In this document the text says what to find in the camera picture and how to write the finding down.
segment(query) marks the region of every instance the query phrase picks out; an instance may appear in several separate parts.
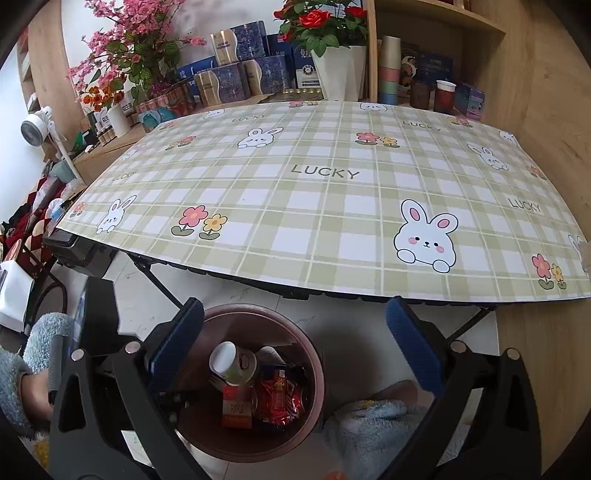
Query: metal screw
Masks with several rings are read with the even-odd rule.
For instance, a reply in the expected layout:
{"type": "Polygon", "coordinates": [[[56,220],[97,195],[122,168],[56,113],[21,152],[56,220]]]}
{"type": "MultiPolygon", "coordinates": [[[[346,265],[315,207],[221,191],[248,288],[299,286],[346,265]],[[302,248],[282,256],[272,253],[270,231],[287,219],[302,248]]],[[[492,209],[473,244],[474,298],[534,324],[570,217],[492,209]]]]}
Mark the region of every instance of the metal screw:
{"type": "Polygon", "coordinates": [[[511,360],[519,360],[521,358],[521,355],[519,354],[519,351],[514,349],[514,348],[508,348],[507,349],[507,356],[511,359],[511,360]]]}
{"type": "Polygon", "coordinates": [[[454,340],[450,347],[456,353],[464,353],[466,350],[468,350],[466,344],[460,340],[454,340]]]}
{"type": "Polygon", "coordinates": [[[78,350],[74,350],[72,352],[72,360],[74,360],[75,362],[77,362],[78,360],[82,360],[82,358],[84,357],[84,350],[82,349],[78,349],[78,350]]]}
{"type": "Polygon", "coordinates": [[[127,353],[135,353],[140,348],[141,348],[141,345],[139,344],[139,342],[130,342],[127,345],[125,345],[125,351],[127,353]]]}

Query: checkered tablecloth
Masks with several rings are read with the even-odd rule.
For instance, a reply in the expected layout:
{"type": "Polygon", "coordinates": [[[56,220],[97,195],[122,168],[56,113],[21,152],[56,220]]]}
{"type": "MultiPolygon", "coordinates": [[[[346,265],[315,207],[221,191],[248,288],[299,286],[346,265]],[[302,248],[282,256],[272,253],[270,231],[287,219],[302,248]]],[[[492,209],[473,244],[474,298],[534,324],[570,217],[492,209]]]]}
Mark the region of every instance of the checkered tablecloth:
{"type": "Polygon", "coordinates": [[[324,291],[471,302],[591,296],[581,231],[516,139],[405,107],[270,103],[162,124],[59,228],[324,291]]]}

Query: paper cup stack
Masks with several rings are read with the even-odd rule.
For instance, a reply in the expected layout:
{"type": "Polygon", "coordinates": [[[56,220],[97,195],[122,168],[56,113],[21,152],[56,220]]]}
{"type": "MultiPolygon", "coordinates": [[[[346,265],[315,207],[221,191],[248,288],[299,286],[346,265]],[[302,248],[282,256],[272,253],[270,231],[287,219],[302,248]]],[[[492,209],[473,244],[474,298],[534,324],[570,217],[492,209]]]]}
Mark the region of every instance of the paper cup stack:
{"type": "Polygon", "coordinates": [[[398,104],[400,61],[400,39],[385,35],[378,59],[378,103],[398,104]]]}

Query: person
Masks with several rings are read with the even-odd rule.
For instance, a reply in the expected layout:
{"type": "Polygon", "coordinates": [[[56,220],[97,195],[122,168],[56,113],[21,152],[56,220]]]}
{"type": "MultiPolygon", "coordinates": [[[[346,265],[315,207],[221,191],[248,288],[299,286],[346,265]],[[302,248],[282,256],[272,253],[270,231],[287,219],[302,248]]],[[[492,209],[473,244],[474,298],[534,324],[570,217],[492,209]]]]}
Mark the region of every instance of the person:
{"type": "MultiPolygon", "coordinates": [[[[326,421],[323,436],[344,472],[324,480],[375,480],[413,435],[433,402],[433,395],[411,380],[390,385],[370,400],[349,403],[326,421]]],[[[459,425],[440,463],[457,457],[469,430],[459,425]]]]}
{"type": "Polygon", "coordinates": [[[68,315],[47,313],[31,329],[22,357],[0,347],[0,408],[23,444],[46,469],[47,432],[53,414],[48,397],[51,339],[69,334],[68,315]]]}

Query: white flower pot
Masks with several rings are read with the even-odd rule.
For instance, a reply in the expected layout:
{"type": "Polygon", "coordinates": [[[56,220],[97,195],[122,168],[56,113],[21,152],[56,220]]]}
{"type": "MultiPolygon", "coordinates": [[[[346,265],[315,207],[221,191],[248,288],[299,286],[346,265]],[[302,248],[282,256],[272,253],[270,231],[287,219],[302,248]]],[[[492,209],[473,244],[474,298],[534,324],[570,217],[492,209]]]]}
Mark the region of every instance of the white flower pot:
{"type": "Polygon", "coordinates": [[[107,116],[109,117],[109,121],[111,122],[111,126],[113,127],[113,132],[117,137],[122,137],[125,135],[131,127],[129,126],[129,121],[125,117],[123,113],[123,109],[121,105],[117,104],[110,108],[107,112],[107,116]]]}
{"type": "Polygon", "coordinates": [[[326,100],[359,100],[365,78],[366,56],[367,48],[362,46],[327,47],[321,57],[312,52],[322,95],[326,100]]]}

